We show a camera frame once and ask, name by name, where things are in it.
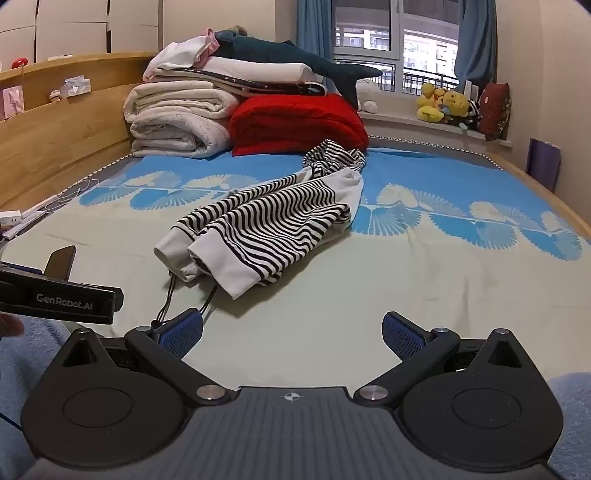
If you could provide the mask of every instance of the white plush toy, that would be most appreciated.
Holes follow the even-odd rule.
[[[378,104],[375,102],[380,91],[378,84],[371,79],[361,79],[357,81],[356,87],[359,110],[378,113]]]

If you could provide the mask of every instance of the red object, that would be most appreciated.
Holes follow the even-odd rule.
[[[369,139],[359,115],[340,96],[258,95],[232,115],[232,155],[307,153],[327,138],[365,150]]]
[[[24,67],[25,65],[29,65],[29,61],[25,57],[22,57],[13,61],[11,68],[17,69],[19,67]]]
[[[511,96],[508,83],[489,83],[480,97],[480,123],[478,131],[487,140],[499,138],[511,114]]]

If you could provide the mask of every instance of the human hand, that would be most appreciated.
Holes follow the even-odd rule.
[[[10,313],[0,313],[0,338],[16,337],[25,332],[25,326],[19,318]]]

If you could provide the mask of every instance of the yellow plush toy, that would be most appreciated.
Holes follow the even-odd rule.
[[[434,106],[435,105],[435,97],[433,93],[435,92],[435,85],[432,83],[423,83],[421,87],[421,96],[417,98],[417,105],[419,107],[423,106]]]
[[[443,120],[444,114],[441,112],[443,106],[443,96],[446,91],[442,88],[435,88],[432,83],[423,83],[421,87],[421,96],[417,98],[417,118],[423,122],[438,123]]]
[[[443,112],[434,106],[425,105],[417,111],[417,118],[423,122],[430,122],[432,124],[439,123],[443,120]]]
[[[463,93],[450,90],[443,96],[441,111],[451,116],[468,116],[470,102]]]

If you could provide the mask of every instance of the blue fabric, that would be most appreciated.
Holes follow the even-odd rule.
[[[480,87],[496,80],[496,1],[459,0],[460,33],[455,73],[463,92],[466,80]]]
[[[0,413],[20,424],[25,400],[69,332],[62,322],[21,317],[25,334],[0,340]],[[0,479],[13,480],[34,462],[16,428],[0,420]]]
[[[484,249],[533,246],[560,261],[580,260],[587,247],[547,202],[506,171],[387,148],[371,148],[366,158],[362,201],[351,226],[355,233],[395,236],[426,223],[434,229],[430,235]],[[213,161],[148,156],[78,201],[82,206],[120,202],[133,210],[187,205],[189,210],[199,199],[215,200],[229,189],[299,169],[299,155],[223,153]]]
[[[567,480],[591,475],[591,374],[574,373],[548,382],[564,416],[564,427],[549,464]]]
[[[330,0],[298,1],[297,45],[302,50],[330,60],[332,58],[331,32]]]

